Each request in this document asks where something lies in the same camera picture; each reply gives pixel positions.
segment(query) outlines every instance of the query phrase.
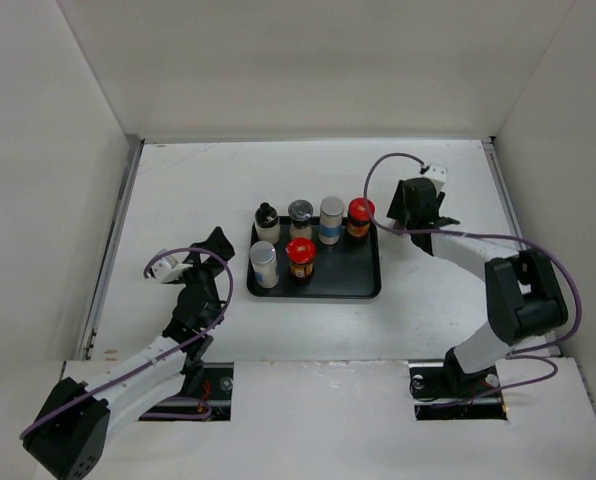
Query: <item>white enclosure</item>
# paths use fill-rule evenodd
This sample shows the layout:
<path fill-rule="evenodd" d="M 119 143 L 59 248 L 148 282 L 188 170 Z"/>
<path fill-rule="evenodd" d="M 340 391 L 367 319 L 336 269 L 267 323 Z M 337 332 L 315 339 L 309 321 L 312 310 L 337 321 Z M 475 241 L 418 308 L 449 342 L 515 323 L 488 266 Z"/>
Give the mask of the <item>white enclosure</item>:
<path fill-rule="evenodd" d="M 476 140 L 146 145 L 105 302 L 93 320 L 97 335 L 90 357 L 125 359 L 149 344 L 170 320 L 180 288 L 145 281 L 139 269 L 161 248 L 202 241 L 220 225 L 236 253 L 229 262 L 234 308 L 212 335 L 204 359 L 441 358 L 487 321 L 482 281 L 386 232 L 378 232 L 382 290 L 372 300 L 264 299 L 246 288 L 252 206 L 269 200 L 285 212 L 292 199 L 305 198 L 317 208 L 332 193 L 349 203 L 373 161 L 387 151 L 433 158 L 447 168 L 444 212 L 460 219 L 462 228 L 514 232 L 496 188 L 495 166 Z M 381 165 L 370 187 L 379 218 L 395 178 L 416 174 L 416 164 L 407 159 Z M 225 277 L 217 279 L 223 294 Z"/>
<path fill-rule="evenodd" d="M 564 351 L 596 414 L 596 0 L 0 0 L 0 478 L 34 476 L 17 435 L 86 331 L 130 134 L 496 136 L 521 230 L 581 289 Z"/>
<path fill-rule="evenodd" d="M 197 429 L 136 423 L 105 452 L 94 474 L 139 480 L 178 480 L 189 472 L 263 480 L 596 480 L 593 411 L 574 360 L 556 361 L 560 373 L 552 382 L 508 394 L 509 422 L 455 422 L 449 429 L 411 415 L 406 362 L 237 362 L 231 422 Z M 501 362 L 501 379 L 523 378 L 527 363 Z M 70 362 L 65 374 L 90 377 L 106 365 Z M 478 462 L 483 453 L 486 461 Z M 39 469 L 35 480 L 51 476 Z"/>

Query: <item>red lid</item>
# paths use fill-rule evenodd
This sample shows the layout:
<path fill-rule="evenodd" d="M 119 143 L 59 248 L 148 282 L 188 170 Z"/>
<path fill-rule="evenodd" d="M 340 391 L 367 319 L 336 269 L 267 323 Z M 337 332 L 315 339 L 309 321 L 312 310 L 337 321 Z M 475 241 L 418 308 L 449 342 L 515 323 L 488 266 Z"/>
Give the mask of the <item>red lid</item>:
<path fill-rule="evenodd" d="M 371 200 L 367 200 L 369 202 L 369 208 L 371 209 L 371 213 L 376 213 L 376 207 L 374 206 Z M 352 217 L 354 220 L 358 220 L 359 222 L 366 222 L 369 220 L 369 212 L 365 207 L 365 199 L 355 198 L 349 204 L 349 216 Z"/>
<path fill-rule="evenodd" d="M 285 250 L 287 251 L 289 260 L 299 264 L 311 262 L 316 255 L 314 242 L 303 237 L 294 238 L 287 244 Z"/>

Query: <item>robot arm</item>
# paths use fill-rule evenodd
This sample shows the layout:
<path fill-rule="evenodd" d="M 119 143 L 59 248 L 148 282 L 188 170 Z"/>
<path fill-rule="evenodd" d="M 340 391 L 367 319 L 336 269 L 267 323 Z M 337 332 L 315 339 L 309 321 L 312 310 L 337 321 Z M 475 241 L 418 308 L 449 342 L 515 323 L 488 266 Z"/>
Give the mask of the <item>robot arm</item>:
<path fill-rule="evenodd" d="M 397 228 L 410 232 L 457 224 L 439 214 L 446 170 L 430 165 L 421 173 L 419 178 L 399 182 L 387 216 Z M 443 391 L 463 391 L 470 382 L 480 381 L 519 342 L 566 323 L 567 307 L 544 254 L 459 234 L 421 233 L 412 234 L 411 239 L 429 255 L 448 260 L 485 282 L 487 323 L 445 355 L 436 379 Z"/>
<path fill-rule="evenodd" d="M 214 252 L 225 262 L 234 256 L 220 227 L 207 241 L 192 247 Z M 84 478 L 100 459 L 107 442 L 125 426 L 166 398 L 181 391 L 191 394 L 200 382 L 204 366 L 201 357 L 211 345 L 210 336 L 164 357 L 163 354 L 198 335 L 218 318 L 223 302 L 214 278 L 223 267 L 212 258 L 201 263 L 200 255 L 192 253 L 182 264 L 163 259 L 153 270 L 153 276 L 161 283 L 185 284 L 162 334 L 142 352 L 106 373 L 86 382 L 72 378 L 60 381 L 36 420 L 78 397 L 89 398 L 22 438 L 23 447 L 57 479 Z M 104 388 L 112 381 L 117 383 Z"/>

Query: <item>small bottle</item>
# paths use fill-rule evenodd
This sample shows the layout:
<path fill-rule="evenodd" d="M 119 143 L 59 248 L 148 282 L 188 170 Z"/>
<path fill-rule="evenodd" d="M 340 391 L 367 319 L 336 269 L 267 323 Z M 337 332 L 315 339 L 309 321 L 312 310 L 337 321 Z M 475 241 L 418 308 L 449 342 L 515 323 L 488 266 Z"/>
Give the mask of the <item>small bottle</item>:
<path fill-rule="evenodd" d="M 264 240 L 254 243 L 249 250 L 249 259 L 258 285 L 262 288 L 274 288 L 278 285 L 278 261 L 276 249 L 271 243 Z"/>
<path fill-rule="evenodd" d="M 308 238 L 294 238 L 285 249 L 289 258 L 289 275 L 298 283 L 307 283 L 314 276 L 316 246 Z"/>
<path fill-rule="evenodd" d="M 335 245 L 342 231 L 342 213 L 345 204 L 338 197 L 327 197 L 320 202 L 318 238 L 325 245 Z"/>
<path fill-rule="evenodd" d="M 280 240 L 280 221 L 276 209 L 267 202 L 261 203 L 254 218 L 256 220 L 258 240 L 278 243 L 278 240 Z"/>
<path fill-rule="evenodd" d="M 311 217 L 314 214 L 314 207 L 307 200 L 295 200 L 289 204 L 289 237 L 308 238 L 311 240 Z"/>
<path fill-rule="evenodd" d="M 369 209 L 373 214 L 376 207 L 371 200 L 368 202 Z M 371 224 L 371 217 L 365 205 L 364 198 L 355 198 L 349 203 L 349 212 L 347 213 L 347 238 L 359 244 L 367 240 Z"/>

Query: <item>silver lid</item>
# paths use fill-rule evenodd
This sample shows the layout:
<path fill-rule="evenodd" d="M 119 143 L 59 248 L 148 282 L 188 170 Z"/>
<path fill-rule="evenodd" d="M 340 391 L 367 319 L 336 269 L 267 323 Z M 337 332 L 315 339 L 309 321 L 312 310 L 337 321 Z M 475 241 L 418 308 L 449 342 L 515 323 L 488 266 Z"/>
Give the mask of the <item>silver lid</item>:
<path fill-rule="evenodd" d="M 345 210 L 345 203 L 338 197 L 323 198 L 320 202 L 320 211 L 327 215 L 340 215 Z"/>
<path fill-rule="evenodd" d="M 262 240 L 251 246 L 251 249 L 249 250 L 249 258 L 252 263 L 264 265 L 276 258 L 276 249 L 271 243 Z"/>
<path fill-rule="evenodd" d="M 289 217 L 296 222 L 309 220 L 314 214 L 314 207 L 307 200 L 294 200 L 287 210 Z"/>

